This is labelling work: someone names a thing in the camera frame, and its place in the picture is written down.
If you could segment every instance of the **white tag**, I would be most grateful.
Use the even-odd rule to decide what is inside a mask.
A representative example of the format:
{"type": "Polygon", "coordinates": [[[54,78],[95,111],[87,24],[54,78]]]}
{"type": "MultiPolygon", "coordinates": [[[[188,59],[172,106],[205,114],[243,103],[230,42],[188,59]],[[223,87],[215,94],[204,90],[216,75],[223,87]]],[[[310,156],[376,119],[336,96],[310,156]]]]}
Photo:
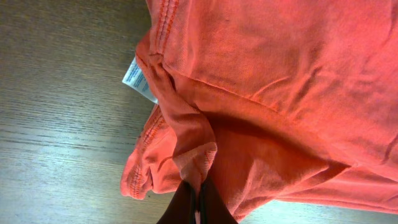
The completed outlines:
{"type": "Polygon", "coordinates": [[[145,79],[141,68],[139,68],[136,63],[136,58],[134,58],[134,60],[131,62],[129,70],[127,70],[126,74],[124,75],[122,82],[137,90],[139,93],[144,95],[144,97],[157,104],[157,98],[150,91],[148,82],[145,79]]]}

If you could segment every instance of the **wood grain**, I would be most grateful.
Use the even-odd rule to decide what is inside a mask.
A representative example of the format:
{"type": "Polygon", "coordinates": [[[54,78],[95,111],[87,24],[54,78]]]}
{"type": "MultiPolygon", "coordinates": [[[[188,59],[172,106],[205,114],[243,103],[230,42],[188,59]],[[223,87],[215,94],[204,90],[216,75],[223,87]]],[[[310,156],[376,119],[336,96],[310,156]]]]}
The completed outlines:
{"type": "MultiPolygon", "coordinates": [[[[0,223],[155,223],[172,194],[119,179],[153,104],[121,83],[150,27],[144,0],[0,1],[0,223]]],[[[272,202],[243,223],[398,223],[272,202]]]]}

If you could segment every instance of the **fabric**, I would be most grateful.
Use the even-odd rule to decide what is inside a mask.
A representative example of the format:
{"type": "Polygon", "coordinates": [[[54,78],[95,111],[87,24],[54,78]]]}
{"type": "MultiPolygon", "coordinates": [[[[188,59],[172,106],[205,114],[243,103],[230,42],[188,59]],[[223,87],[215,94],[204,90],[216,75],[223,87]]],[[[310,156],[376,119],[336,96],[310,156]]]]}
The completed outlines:
{"type": "Polygon", "coordinates": [[[273,199],[398,213],[397,1],[148,1],[159,100],[123,195],[207,176],[235,219],[273,199]]]}

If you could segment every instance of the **stitching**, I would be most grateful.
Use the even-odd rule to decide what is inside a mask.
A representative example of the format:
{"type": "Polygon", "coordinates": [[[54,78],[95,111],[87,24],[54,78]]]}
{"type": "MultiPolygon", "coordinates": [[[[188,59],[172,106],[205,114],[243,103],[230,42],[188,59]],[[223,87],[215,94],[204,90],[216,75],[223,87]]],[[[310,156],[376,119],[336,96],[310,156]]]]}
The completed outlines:
{"type": "Polygon", "coordinates": [[[134,177],[129,185],[130,188],[130,194],[133,195],[134,197],[137,197],[137,195],[139,195],[138,192],[138,188],[139,186],[137,185],[137,182],[141,183],[142,180],[142,176],[141,176],[141,157],[140,155],[143,153],[143,150],[145,149],[145,147],[147,146],[146,142],[150,137],[153,137],[152,133],[154,130],[157,131],[157,129],[159,128],[159,126],[157,125],[159,119],[161,118],[161,116],[159,116],[159,112],[154,113],[154,119],[155,121],[151,124],[151,128],[146,131],[145,135],[145,139],[142,140],[142,142],[140,142],[140,144],[137,145],[136,150],[138,150],[137,154],[138,154],[138,166],[134,171],[134,177]]]}
{"type": "Polygon", "coordinates": [[[164,10],[164,2],[165,2],[165,0],[162,1],[162,5],[160,7],[160,14],[159,14],[159,20],[157,22],[157,30],[156,30],[156,37],[155,37],[156,38],[155,39],[155,46],[157,46],[157,44],[159,42],[159,39],[160,39],[160,37],[158,38],[158,36],[159,36],[159,30],[160,30],[160,21],[162,19],[162,14],[163,14],[163,10],[164,10]]]}
{"type": "Polygon", "coordinates": [[[166,8],[166,14],[164,16],[162,28],[160,29],[160,32],[159,32],[158,45],[156,45],[157,51],[160,50],[160,42],[162,41],[162,38],[164,36],[165,26],[167,25],[167,17],[169,15],[169,9],[170,9],[170,0],[167,0],[167,3],[165,4],[165,8],[166,8]]]}
{"type": "Polygon", "coordinates": [[[174,3],[172,16],[170,18],[170,22],[169,22],[169,25],[168,25],[167,31],[166,31],[166,38],[164,40],[163,47],[162,47],[162,52],[163,53],[164,53],[164,50],[166,48],[167,40],[169,39],[170,31],[171,31],[171,28],[172,28],[172,25],[173,25],[174,17],[175,17],[175,15],[177,13],[177,7],[178,7],[179,2],[180,2],[179,0],[176,0],[175,3],[174,3]]]}
{"type": "Polygon", "coordinates": [[[205,181],[204,180],[204,176],[203,176],[203,174],[202,174],[202,172],[201,172],[201,169],[200,169],[200,167],[198,166],[198,164],[197,164],[197,160],[196,160],[196,158],[193,158],[192,159],[192,162],[193,162],[193,165],[197,168],[197,170],[199,171],[199,174],[200,174],[200,180],[203,182],[203,181],[205,181]]]}
{"type": "Polygon", "coordinates": [[[207,154],[207,150],[205,150],[205,157],[207,160],[207,165],[210,165],[209,155],[207,154]]]}
{"type": "Polygon", "coordinates": [[[156,124],[156,128],[154,128],[154,130],[149,134],[148,140],[146,142],[144,142],[144,148],[146,148],[150,144],[150,142],[154,139],[154,136],[156,135],[157,131],[159,130],[159,126],[163,125],[163,123],[164,123],[164,120],[160,120],[156,124]]]}

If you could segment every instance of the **table surface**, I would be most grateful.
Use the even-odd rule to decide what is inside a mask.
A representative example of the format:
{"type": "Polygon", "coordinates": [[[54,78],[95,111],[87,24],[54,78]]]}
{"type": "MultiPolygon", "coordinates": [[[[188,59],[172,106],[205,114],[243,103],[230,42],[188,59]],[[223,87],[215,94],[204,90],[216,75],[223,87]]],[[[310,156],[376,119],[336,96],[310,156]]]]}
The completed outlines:
{"type": "MultiPolygon", "coordinates": [[[[153,104],[121,83],[150,27],[145,1],[0,1],[0,223],[155,223],[172,194],[122,197],[153,104]]],[[[243,223],[398,223],[271,202],[243,223]]]]}

